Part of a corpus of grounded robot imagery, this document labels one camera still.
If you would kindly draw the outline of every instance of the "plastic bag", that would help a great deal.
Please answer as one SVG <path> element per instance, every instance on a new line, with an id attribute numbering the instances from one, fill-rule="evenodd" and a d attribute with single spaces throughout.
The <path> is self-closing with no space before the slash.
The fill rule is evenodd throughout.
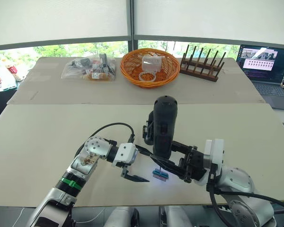
<path id="1" fill-rule="evenodd" d="M 115 59 L 105 53 L 98 56 L 76 58 L 63 69 L 62 79 L 88 79 L 93 81 L 115 80 Z"/>

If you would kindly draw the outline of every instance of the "woven basket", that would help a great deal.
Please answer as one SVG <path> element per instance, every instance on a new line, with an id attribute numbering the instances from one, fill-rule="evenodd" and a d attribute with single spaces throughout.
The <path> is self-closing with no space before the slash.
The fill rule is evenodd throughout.
<path id="1" fill-rule="evenodd" d="M 150 73 L 142 75 L 142 79 L 146 81 L 140 81 L 139 74 L 142 72 L 142 57 L 154 55 L 162 57 L 161 71 L 156 73 L 154 82 L 148 81 L 153 79 L 153 75 Z M 154 88 L 173 81 L 180 72 L 180 64 L 174 56 L 165 51 L 144 48 L 131 51 L 122 58 L 121 72 L 126 79 L 137 86 Z"/>

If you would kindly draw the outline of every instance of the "floor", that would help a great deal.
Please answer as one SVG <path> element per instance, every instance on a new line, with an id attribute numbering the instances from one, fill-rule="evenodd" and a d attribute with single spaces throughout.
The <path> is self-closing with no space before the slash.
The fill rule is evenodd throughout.
<path id="1" fill-rule="evenodd" d="M 159 207 L 158 206 L 143 206 L 136 207 L 140 214 L 140 227 L 158 227 L 159 226 Z M 210 227 L 223 227 L 225 226 L 212 208 L 203 206 L 182 206 L 191 223 L 195 227 L 210 226 Z M 73 219 L 86 221 L 94 218 L 103 208 L 74 208 L 72 212 Z M 281 209 L 279 206 L 274 205 L 274 209 Z M 18 218 L 22 208 L 19 207 L 0 207 L 0 227 L 24 227 L 33 208 L 25 208 L 22 212 L 17 223 L 13 226 Z M 85 224 L 77 224 L 77 227 L 102 227 L 105 221 L 114 210 L 114 207 L 107 207 L 94 221 Z M 234 224 L 234 218 L 231 214 L 225 212 L 226 218 Z M 278 227 L 284 225 L 284 214 L 275 215 Z"/>

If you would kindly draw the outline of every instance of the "white roller shade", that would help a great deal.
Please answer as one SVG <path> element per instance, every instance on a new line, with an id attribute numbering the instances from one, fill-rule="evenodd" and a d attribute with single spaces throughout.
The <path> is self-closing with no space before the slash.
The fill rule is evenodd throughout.
<path id="1" fill-rule="evenodd" d="M 136 0 L 135 34 L 284 44 L 284 0 Z"/>
<path id="2" fill-rule="evenodd" d="M 0 45 L 129 36 L 126 0 L 0 1 Z"/>

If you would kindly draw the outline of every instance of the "green band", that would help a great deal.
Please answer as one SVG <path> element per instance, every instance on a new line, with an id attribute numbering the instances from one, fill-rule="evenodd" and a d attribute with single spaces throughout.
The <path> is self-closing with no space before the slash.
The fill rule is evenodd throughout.
<path id="1" fill-rule="evenodd" d="M 72 188 L 76 188 L 76 189 L 78 189 L 78 190 L 81 190 L 81 189 L 82 189 L 82 187 L 81 187 L 80 185 L 78 185 L 75 181 L 71 181 L 71 180 L 66 179 L 66 178 L 64 178 L 64 177 L 61 177 L 60 181 L 62 181 L 62 182 L 64 182 L 64 183 L 68 184 L 68 185 L 69 185 L 70 187 L 72 187 Z"/>

